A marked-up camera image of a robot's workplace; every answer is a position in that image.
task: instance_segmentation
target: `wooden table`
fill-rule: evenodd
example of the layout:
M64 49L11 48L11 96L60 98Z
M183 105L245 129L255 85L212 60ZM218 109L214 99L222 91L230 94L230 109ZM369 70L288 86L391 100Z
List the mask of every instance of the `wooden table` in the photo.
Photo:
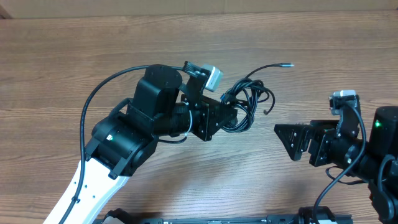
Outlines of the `wooden table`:
M135 65L210 63L225 73L219 98L236 80L268 63L260 78L274 91L271 114L259 105L253 127L219 131L210 142L191 135L159 144L105 206L160 212L165 218L295 213L313 205L330 182L325 167L289 159L276 123L338 119L335 90L361 97L368 135L375 109L398 105L398 13L308 12L216 16L97 17L0 21L0 222L42 223L71 180L79 156L81 108L109 75ZM125 97L142 72L101 89L86 119L94 124ZM377 223L367 185L336 185L322 201L356 223Z

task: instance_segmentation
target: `white cable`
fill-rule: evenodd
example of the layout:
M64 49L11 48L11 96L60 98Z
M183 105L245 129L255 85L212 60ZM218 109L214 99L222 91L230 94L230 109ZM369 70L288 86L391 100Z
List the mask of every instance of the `white cable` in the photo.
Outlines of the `white cable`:
M192 128L192 112L191 112L191 110L189 110L189 115L190 115L190 117L191 117L191 123L189 124L189 129L188 129L188 131L184 134L185 135L185 137L187 137L188 136L188 133L191 131L191 128Z

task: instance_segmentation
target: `cable connector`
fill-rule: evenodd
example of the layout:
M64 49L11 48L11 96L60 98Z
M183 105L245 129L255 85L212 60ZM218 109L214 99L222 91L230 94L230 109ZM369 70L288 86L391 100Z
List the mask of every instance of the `cable connector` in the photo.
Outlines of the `cable connector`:
M292 63L279 63L279 67L281 67L281 68L292 68L292 67L294 67L294 64L292 64Z

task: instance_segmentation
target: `black cable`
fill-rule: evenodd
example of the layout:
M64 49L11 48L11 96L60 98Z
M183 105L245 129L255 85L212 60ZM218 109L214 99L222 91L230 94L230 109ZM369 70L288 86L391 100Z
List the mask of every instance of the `black cable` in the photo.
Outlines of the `black cable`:
M230 104L234 108L239 108L246 113L246 116L238 124L228 123L222 127L222 129L228 133L240 133L250 129L254 122L254 114L256 113L257 104L265 102L272 97L272 104L268 111L264 110L264 114L269 114L275 105L275 95L270 89L264 86L261 80L251 80L249 77L254 73L269 67L293 67L291 63L275 63L271 65L265 65L253 70L251 73L246 75L245 78L237 81L235 85L227 90L227 92L221 97L221 103L224 105ZM246 100L236 99L236 96L243 92L246 96ZM267 97L263 100L259 100L260 96L265 93Z
M386 156L384 156L384 159L382 160L382 162L380 164L379 175L377 177L377 188L379 189L380 192L383 192L381 182L382 182L384 167L386 166L387 162L393 161L395 159L396 158L393 155L386 155Z
M336 178L333 177L333 176L330 174L330 169L332 169L332 168L339 168L339 169L340 169L340 167L338 167L338 166L332 166L332 167L329 167L329 168L327 168L327 169L325 170L326 175L327 175L330 179L335 180ZM354 180L354 181L351 181L351 182L343 182L343 181L340 181L340 180L339 180L338 182L341 183L341 184L345 184L345 185L356 185L356 184L365 184L365 183L366 183L366 182L363 181L363 180Z
M78 201L78 197L81 191L81 188L83 187L83 181L85 178L85 169L86 169L86 149L85 149L85 117L86 117L86 112L87 112L87 108L88 105L90 104L91 99L93 99L94 95L96 94L96 92L103 86L105 85L107 82L111 81L112 79L123 75L127 72L132 72L135 70L140 70L140 69L145 69L148 68L149 65L141 65L141 66L136 66L136 67L131 67L131 68L127 68L125 70L122 70L118 73L115 73L113 75L111 75L110 77L106 78L105 80L103 80L97 87L95 87L95 89L90 93L90 95L88 96L86 103L81 111L81 117L80 117L80 160L81 160L81 164L80 164L80 177L79 177L79 183L77 185L77 189L76 189L76 193L75 195L72 197L72 201L70 202L70 205L67 209L67 211L65 212L65 214L63 215L63 217L61 218L59 224L62 224L65 222L65 220L68 218L69 213L71 212L73 206L75 205L75 203ZM181 67L172 67L176 70L182 70Z
M366 146L366 132L365 132L365 125L363 123L362 117L359 114L359 112L352 107L349 104L345 104L345 106L348 106L349 108L351 108L351 110L354 111L356 117L359 120L359 126L361 127L361 133L362 133L362 146L361 146L361 150L359 151L358 156L354 159L354 161L345 169L343 170L337 177L335 180L333 180L332 182L330 182L330 184L322 191L322 193L319 195L319 197L317 198L317 200L315 201L315 204L313 205L313 211L312 211L312 218L313 221L316 224L319 224L318 218L317 218L317 211L318 211L318 206L322 200L322 198L328 193L328 191L344 176L346 175L354 166L355 164L358 163L358 161L362 158L363 154L365 153L365 146Z
M185 140L187 140L187 138L188 137L185 136L183 139L176 140L176 141L160 139L159 142L169 143L169 144L181 144L181 143L185 142Z

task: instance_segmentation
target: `green light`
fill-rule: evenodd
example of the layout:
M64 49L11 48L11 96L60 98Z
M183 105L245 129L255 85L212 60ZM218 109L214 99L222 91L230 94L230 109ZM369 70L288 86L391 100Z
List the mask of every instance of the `green light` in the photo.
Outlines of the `green light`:
M380 126L381 126L380 121L379 121L379 120L376 120L376 121L374 122L374 126L375 126L376 128L380 127Z

